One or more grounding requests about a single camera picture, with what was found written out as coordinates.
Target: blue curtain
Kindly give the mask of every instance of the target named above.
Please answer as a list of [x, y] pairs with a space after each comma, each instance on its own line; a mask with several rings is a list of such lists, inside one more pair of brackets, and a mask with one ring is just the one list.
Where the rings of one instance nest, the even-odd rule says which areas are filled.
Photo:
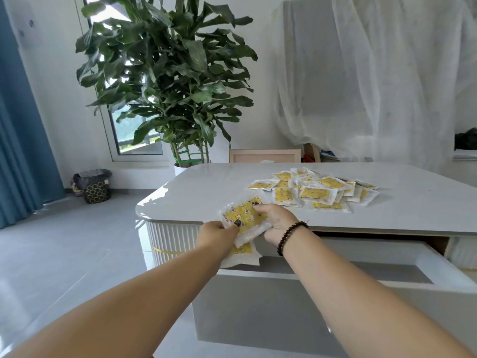
[[64, 197], [18, 45], [0, 0], [0, 228]]

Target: brown bead bracelet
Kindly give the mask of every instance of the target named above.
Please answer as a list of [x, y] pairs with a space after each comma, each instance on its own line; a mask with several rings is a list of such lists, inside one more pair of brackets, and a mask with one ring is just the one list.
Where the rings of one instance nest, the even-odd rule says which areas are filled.
[[277, 252], [279, 256], [283, 256], [283, 247], [285, 246], [285, 243], [288, 241], [291, 233], [298, 227], [303, 226], [306, 228], [309, 228], [306, 222], [299, 221], [293, 225], [291, 225], [288, 230], [283, 234], [283, 237], [281, 238], [280, 243], [278, 244]]

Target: pile of packets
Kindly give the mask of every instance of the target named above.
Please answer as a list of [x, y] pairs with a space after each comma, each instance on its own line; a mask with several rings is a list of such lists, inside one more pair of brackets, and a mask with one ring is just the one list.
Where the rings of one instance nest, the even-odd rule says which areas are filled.
[[229, 204], [220, 212], [226, 227], [236, 220], [241, 222], [235, 248], [221, 267], [259, 265], [261, 255], [253, 239], [272, 225], [266, 214], [259, 213], [254, 206], [275, 203], [315, 211], [351, 213], [349, 202], [367, 206], [379, 195], [377, 189], [360, 180], [321, 175], [307, 168], [292, 168], [275, 173], [270, 179], [257, 180], [247, 187], [249, 193], [242, 201]]

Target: person's arm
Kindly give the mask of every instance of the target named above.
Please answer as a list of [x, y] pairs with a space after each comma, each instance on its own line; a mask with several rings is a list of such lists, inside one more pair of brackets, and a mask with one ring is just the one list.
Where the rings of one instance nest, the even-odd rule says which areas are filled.
[[151, 358], [232, 250], [238, 227], [200, 228], [197, 248], [93, 298], [45, 327], [9, 357]]
[[[255, 209], [273, 222], [265, 238], [274, 246], [298, 222], [277, 205]], [[351, 357], [473, 357], [438, 324], [341, 258], [307, 228], [291, 234], [283, 256]]]

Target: drawer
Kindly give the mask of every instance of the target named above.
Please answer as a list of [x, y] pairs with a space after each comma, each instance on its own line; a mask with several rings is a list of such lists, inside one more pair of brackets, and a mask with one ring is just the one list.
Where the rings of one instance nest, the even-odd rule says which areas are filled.
[[[442, 255], [414, 241], [324, 241], [477, 353], [477, 284]], [[286, 260], [262, 237], [256, 246], [260, 266], [220, 270], [194, 301], [198, 338], [346, 357]]]

